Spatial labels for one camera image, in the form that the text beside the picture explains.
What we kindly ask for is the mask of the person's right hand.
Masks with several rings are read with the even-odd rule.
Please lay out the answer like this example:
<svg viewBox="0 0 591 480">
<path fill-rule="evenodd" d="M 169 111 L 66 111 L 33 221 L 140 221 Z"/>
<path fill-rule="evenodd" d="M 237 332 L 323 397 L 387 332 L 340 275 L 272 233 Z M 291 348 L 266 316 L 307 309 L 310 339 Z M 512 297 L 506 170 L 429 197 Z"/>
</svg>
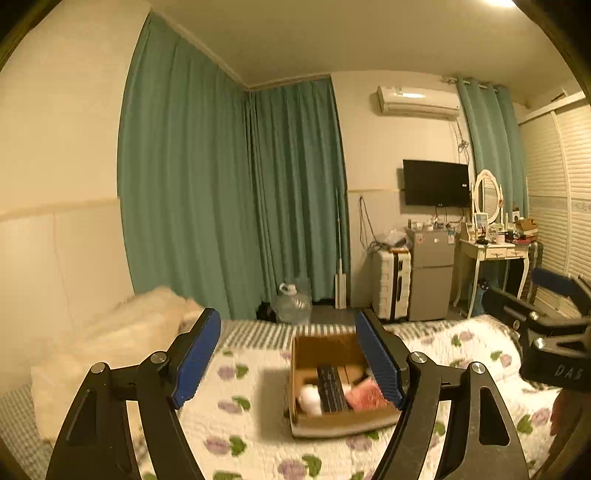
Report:
<svg viewBox="0 0 591 480">
<path fill-rule="evenodd" d="M 563 389 L 556 397 L 550 417 L 550 435 L 557 436 L 570 429 L 578 414 L 578 394 Z"/>
</svg>

